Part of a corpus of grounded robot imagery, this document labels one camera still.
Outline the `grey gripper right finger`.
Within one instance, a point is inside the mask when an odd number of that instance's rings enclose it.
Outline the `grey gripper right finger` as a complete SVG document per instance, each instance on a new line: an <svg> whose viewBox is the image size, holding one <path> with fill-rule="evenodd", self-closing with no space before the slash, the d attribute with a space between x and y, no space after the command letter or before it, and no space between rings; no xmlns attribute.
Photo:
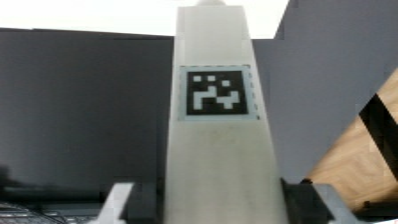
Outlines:
<svg viewBox="0 0 398 224"><path fill-rule="evenodd" d="M341 196L328 184L280 181L287 224L358 224Z"/></svg>

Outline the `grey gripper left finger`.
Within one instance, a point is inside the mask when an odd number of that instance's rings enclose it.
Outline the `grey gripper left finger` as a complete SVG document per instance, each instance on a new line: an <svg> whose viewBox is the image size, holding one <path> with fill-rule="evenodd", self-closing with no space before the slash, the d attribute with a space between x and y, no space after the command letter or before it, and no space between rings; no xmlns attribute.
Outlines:
<svg viewBox="0 0 398 224"><path fill-rule="evenodd" d="M111 186L95 219L88 224L156 223L156 185L117 182Z"/></svg>

